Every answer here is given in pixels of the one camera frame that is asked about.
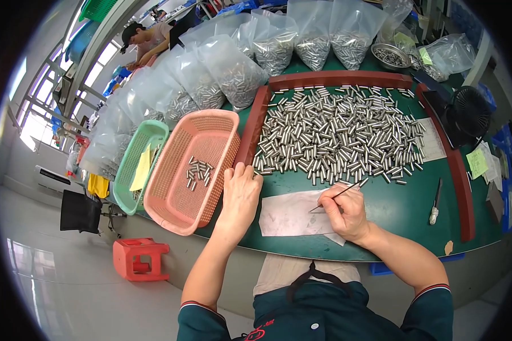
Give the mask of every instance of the office chair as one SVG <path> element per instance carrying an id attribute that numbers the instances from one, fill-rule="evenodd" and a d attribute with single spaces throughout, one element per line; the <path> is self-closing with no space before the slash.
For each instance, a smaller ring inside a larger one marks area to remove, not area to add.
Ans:
<path id="1" fill-rule="evenodd" d="M 108 212 L 101 212 L 103 203 L 99 198 L 93 199 L 85 194 L 65 190 L 61 202 L 61 231 L 78 230 L 80 233 L 89 232 L 101 235 L 99 232 L 99 221 L 101 215 L 108 217 L 108 228 L 118 238 L 121 235 L 114 230 L 114 217 L 126 217 L 125 213 L 113 213 L 114 204 L 110 203 Z"/>

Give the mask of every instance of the red plastic stool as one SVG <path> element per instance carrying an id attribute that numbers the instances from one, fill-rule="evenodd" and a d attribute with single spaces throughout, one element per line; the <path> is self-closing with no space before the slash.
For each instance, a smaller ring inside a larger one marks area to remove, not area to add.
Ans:
<path id="1" fill-rule="evenodd" d="M 120 239 L 114 242 L 112 251 L 114 267 L 125 279 L 132 281 L 169 279 L 168 274 L 161 274 L 161 254 L 169 253 L 168 244 L 156 243 L 152 238 Z M 152 265 L 141 262 L 141 255 L 149 255 L 152 258 Z"/>

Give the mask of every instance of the green shirt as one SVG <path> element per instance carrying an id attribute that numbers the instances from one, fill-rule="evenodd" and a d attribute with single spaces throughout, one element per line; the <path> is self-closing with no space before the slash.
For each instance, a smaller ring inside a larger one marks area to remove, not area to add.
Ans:
<path id="1" fill-rule="evenodd" d="M 309 280 L 286 299 L 287 288 L 254 298 L 254 328 L 246 341 L 451 340 L 453 302 L 449 287 L 437 284 L 411 303 L 398 328 L 369 310 L 368 292 L 349 282 L 352 296 L 330 283 Z M 185 302 L 178 314 L 178 341 L 230 341 L 224 317 L 197 302 Z"/>

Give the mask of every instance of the green plastic basket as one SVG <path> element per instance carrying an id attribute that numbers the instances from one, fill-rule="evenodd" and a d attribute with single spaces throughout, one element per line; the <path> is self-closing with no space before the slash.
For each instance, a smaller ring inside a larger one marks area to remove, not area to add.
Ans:
<path id="1" fill-rule="evenodd" d="M 144 197 L 144 191 L 146 190 L 148 179 L 150 179 L 156 161 L 167 142 L 167 138 L 169 138 L 169 127 L 161 121 L 149 119 L 139 125 L 133 138 L 129 142 L 129 146 L 127 146 L 125 155 L 118 168 L 112 189 L 117 204 L 128 215 L 134 215 L 137 211 L 144 209 L 143 203 L 141 203 Z M 150 172 L 144 181 L 139 200 L 135 201 L 133 199 L 133 193 L 129 188 L 135 179 L 135 172 L 139 165 L 140 155 L 148 145 L 150 145 L 150 150 L 156 148 L 158 145 L 161 146 L 158 150 L 157 157 L 150 165 Z"/>
<path id="2" fill-rule="evenodd" d="M 82 8 L 78 21 L 88 18 L 96 22 L 103 22 L 104 17 L 107 16 L 116 2 L 117 0 L 89 0 Z"/>

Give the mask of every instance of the tweezers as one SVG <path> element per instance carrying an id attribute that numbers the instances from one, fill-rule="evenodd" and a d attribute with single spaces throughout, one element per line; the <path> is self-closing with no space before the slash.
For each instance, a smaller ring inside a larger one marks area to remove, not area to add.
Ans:
<path id="1" fill-rule="evenodd" d="M 334 195 L 333 197 L 331 197 L 330 199 L 333 199 L 335 198 L 336 196 L 340 195 L 340 194 L 343 194 L 344 192 L 348 191 L 349 189 L 355 187 L 356 185 L 358 185 L 360 183 L 360 181 L 352 184 L 351 186 L 347 187 L 346 189 L 342 190 L 341 192 L 339 192 L 338 194 Z M 317 208 L 322 208 L 322 204 L 320 204 L 319 206 L 315 207 L 314 209 L 310 210 L 308 213 L 311 213 L 313 212 L 315 209 Z"/>

